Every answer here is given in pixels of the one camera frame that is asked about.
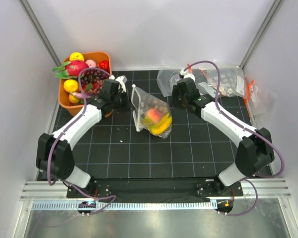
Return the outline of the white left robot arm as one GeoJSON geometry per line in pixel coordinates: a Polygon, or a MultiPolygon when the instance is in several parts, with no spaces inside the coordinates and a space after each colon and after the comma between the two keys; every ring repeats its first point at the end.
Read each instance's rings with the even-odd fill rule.
{"type": "Polygon", "coordinates": [[[94,177],[75,165],[73,149],[86,132],[114,110],[131,110],[126,82],[125,76],[106,79],[98,97],[88,99],[66,125],[52,134],[43,133],[38,139],[36,167],[78,187],[83,198],[91,198],[96,191],[94,177]]]}

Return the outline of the yellow banana bunch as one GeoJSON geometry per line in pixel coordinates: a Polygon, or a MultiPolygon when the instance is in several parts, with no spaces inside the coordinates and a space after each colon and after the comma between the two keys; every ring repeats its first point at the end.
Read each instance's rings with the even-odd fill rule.
{"type": "Polygon", "coordinates": [[[147,118],[144,117],[143,126],[146,127],[152,134],[161,135],[166,132],[172,124],[172,116],[169,113],[162,114],[162,119],[158,124],[153,124],[147,118]]]}

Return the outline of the brown longan cluster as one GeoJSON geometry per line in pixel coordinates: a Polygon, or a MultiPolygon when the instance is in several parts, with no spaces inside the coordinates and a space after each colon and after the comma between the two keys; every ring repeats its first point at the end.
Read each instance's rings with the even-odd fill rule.
{"type": "Polygon", "coordinates": [[[152,108],[157,109],[159,112],[167,112],[169,109],[166,102],[151,95],[142,95],[139,106],[143,112],[152,108]]]}

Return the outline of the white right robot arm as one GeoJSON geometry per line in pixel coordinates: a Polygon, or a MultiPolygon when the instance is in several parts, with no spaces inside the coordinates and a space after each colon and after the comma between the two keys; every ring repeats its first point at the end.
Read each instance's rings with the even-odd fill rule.
{"type": "Polygon", "coordinates": [[[193,79],[183,78],[173,86],[171,106],[186,109],[209,122],[237,146],[234,163],[215,177],[214,191],[218,196],[226,196],[233,184],[255,175],[274,161],[270,132],[243,123],[212,96],[201,95],[193,79]]]}

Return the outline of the orange red peach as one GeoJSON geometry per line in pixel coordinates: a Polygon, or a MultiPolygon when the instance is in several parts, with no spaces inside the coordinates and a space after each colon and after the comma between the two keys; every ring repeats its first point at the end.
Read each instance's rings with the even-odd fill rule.
{"type": "Polygon", "coordinates": [[[158,109],[152,108],[146,112],[145,118],[153,124],[158,124],[162,119],[162,113],[158,109]]]}

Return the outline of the clear polka dot zip bag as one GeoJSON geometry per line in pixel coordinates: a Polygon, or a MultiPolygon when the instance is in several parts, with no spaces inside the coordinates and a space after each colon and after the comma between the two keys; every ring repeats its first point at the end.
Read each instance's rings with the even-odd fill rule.
{"type": "Polygon", "coordinates": [[[132,85],[131,103],[137,132],[147,130],[150,134],[166,139],[172,130],[172,114],[169,105],[143,89],[132,85]]]}

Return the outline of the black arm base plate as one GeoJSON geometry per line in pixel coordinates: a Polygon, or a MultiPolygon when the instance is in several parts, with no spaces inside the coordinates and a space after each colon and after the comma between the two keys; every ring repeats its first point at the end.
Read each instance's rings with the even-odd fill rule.
{"type": "Polygon", "coordinates": [[[242,197],[240,182],[225,186],[216,177],[191,178],[92,178],[85,188],[88,195],[116,195],[122,201],[184,197],[242,197]]]}

